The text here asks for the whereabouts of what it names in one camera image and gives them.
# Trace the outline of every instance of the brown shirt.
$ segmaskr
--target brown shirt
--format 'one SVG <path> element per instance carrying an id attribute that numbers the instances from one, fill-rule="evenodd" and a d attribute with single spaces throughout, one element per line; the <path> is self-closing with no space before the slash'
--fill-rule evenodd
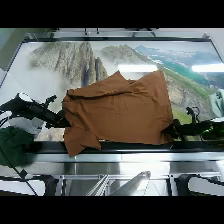
<path id="1" fill-rule="evenodd" d="M 71 124 L 64 133 L 70 157 L 85 147 L 101 149 L 99 139 L 145 144 L 172 140 L 161 133 L 173 121 L 162 71 L 134 82 L 117 71 L 90 86 L 70 89 L 63 109 Z"/>

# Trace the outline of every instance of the brown cloth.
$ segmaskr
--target brown cloth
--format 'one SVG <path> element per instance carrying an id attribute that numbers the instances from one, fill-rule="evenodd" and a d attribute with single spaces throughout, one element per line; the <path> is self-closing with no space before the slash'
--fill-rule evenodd
<path id="1" fill-rule="evenodd" d="M 172 141 L 161 133 L 173 121 L 162 71 L 134 82 L 117 71 L 103 81 L 68 90 L 62 105 L 71 124 L 64 133 L 70 157 L 85 147 L 101 149 L 99 139 L 145 144 Z"/>

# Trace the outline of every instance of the green fabric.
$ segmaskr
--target green fabric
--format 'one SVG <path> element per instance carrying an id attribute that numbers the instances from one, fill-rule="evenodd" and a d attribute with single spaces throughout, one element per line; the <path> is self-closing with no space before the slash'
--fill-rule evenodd
<path id="1" fill-rule="evenodd" d="M 212 111 L 217 117 L 224 117 L 224 90 L 219 89 L 217 93 L 210 95 Z"/>
<path id="2" fill-rule="evenodd" d="M 33 135 L 19 128 L 7 127 L 0 129 L 0 147 L 14 166 L 26 164 L 24 149 L 34 141 Z M 0 151 L 0 165 L 9 166 Z"/>

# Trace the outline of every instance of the dark green cloth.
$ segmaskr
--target dark green cloth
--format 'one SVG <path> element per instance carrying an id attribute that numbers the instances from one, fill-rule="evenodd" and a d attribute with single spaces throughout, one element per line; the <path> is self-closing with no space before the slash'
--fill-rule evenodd
<path id="1" fill-rule="evenodd" d="M 14 166 L 26 164 L 26 154 L 24 149 L 34 141 L 32 134 L 27 133 L 19 128 L 7 127 L 0 129 L 0 165 L 10 165 L 5 160 L 2 152 Z"/>

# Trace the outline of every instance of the landscape picture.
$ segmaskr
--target landscape picture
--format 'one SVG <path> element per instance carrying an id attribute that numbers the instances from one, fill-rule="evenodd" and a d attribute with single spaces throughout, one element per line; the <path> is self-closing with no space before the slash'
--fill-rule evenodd
<path id="1" fill-rule="evenodd" d="M 209 42 L 168 41 L 58 41 L 25 43 L 18 52 L 0 89 L 0 104 L 25 92 L 44 102 L 51 95 L 57 100 L 50 106 L 61 110 L 68 89 L 106 79 L 120 64 L 156 65 L 165 74 L 174 118 L 191 122 L 186 107 L 197 106 L 201 120 L 212 119 L 209 95 L 224 88 L 224 73 L 197 73 L 193 65 L 222 63 Z M 137 80 L 147 73 L 122 73 Z M 36 140 L 63 140 L 63 129 L 43 128 Z"/>

